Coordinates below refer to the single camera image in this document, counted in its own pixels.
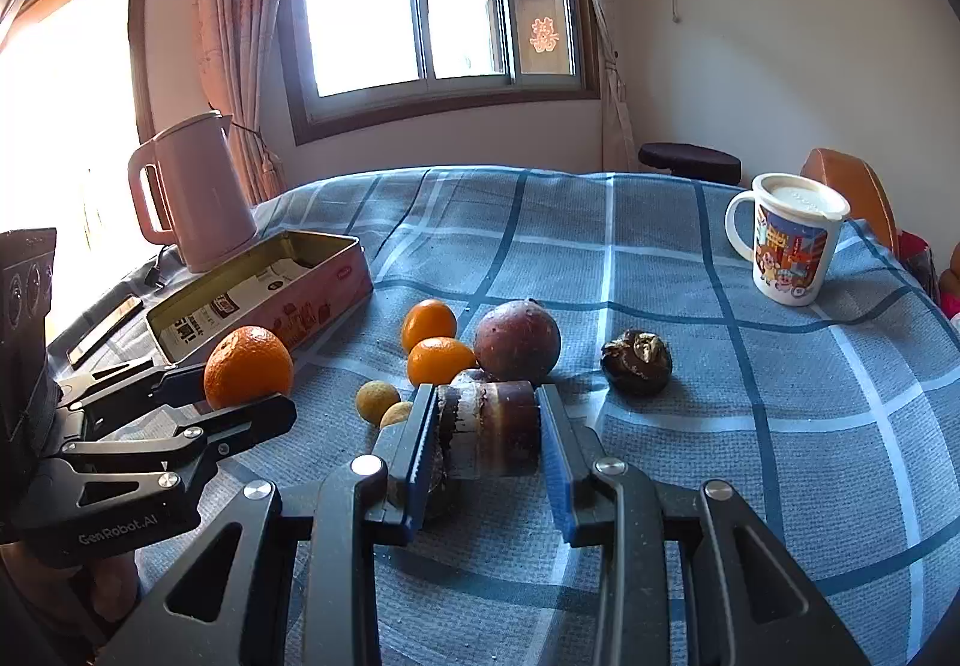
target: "pink electric kettle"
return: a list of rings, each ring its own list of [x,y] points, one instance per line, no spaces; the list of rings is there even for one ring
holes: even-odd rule
[[[227,151],[230,116],[207,111],[153,136],[133,152],[127,178],[140,231],[151,244],[176,244],[191,273],[219,265],[256,234]],[[172,230],[150,219],[140,174],[155,166]]]

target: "orange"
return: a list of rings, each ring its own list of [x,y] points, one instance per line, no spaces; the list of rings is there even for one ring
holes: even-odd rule
[[[411,385],[449,385],[458,373],[477,366],[473,350],[456,338],[425,338],[407,358]]]
[[[294,386],[294,361],[283,341],[265,328],[237,328],[217,344],[203,371],[206,402],[238,406]]]
[[[400,343],[408,355],[425,338],[453,338],[457,335],[457,317],[450,306],[436,298],[428,298],[407,311],[400,330]]]

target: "blue plaid tablecloth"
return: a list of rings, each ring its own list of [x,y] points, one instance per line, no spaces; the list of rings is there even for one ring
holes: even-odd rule
[[[863,223],[845,223],[816,303],[765,298],[724,234],[735,192],[664,176],[434,167],[329,179],[263,204],[261,236],[358,236],[376,288],[296,351],[296,425],[222,463],[203,519],[251,479],[318,479],[371,448],[353,396],[369,379],[412,391],[399,336],[414,303],[442,298],[471,341],[489,308],[533,297],[560,325],[552,378],[570,415],[654,479],[728,479],[872,663],[906,663],[960,587],[960,340]],[[749,239],[751,212],[741,212]],[[188,278],[164,262],[163,292],[142,286],[142,270],[132,274],[51,346],[55,359],[120,293],[151,304]],[[674,359],[666,390],[635,404],[598,368],[603,342],[631,326],[660,334]],[[141,316],[91,365],[153,351]],[[158,419],[135,427],[136,436],[170,428]],[[145,583],[195,535],[141,551]],[[674,663],[684,663],[675,551],[668,562]],[[465,484],[455,517],[409,549],[377,549],[384,662],[588,663],[598,565],[597,550],[560,541],[541,477]],[[305,580],[301,552],[291,663]]]

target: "mug with cartoon print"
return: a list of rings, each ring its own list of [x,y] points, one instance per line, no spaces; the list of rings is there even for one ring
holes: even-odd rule
[[[752,247],[744,244],[733,221],[736,207],[746,200],[757,208]],[[817,298],[849,213],[846,199],[819,182],[767,173],[727,207],[727,237],[754,264],[754,284],[763,294],[785,306],[806,306]]]

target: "mug handle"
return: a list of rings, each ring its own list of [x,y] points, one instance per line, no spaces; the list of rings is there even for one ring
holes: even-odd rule
[[[757,198],[755,197],[753,190],[747,190],[745,193],[739,193],[738,196],[730,201],[730,205],[727,206],[727,216],[724,219],[724,226],[727,228],[727,238],[730,239],[730,243],[733,248],[736,249],[736,253],[744,260],[752,260],[754,258],[754,248],[744,244],[740,234],[736,231],[736,224],[733,222],[733,216],[736,212],[736,207],[746,200],[757,202]]]
[[[140,231],[144,238],[150,244],[157,246],[167,246],[176,243],[176,234],[173,230],[157,230],[150,220],[150,211],[147,209],[147,197],[143,193],[143,184],[140,180],[140,171],[146,166],[157,164],[157,156],[154,152],[154,142],[148,140],[144,145],[134,151],[127,162],[127,181],[130,183],[130,193],[133,198],[133,210],[136,211],[136,221],[140,225]],[[157,171],[157,178],[160,178],[160,171]]]

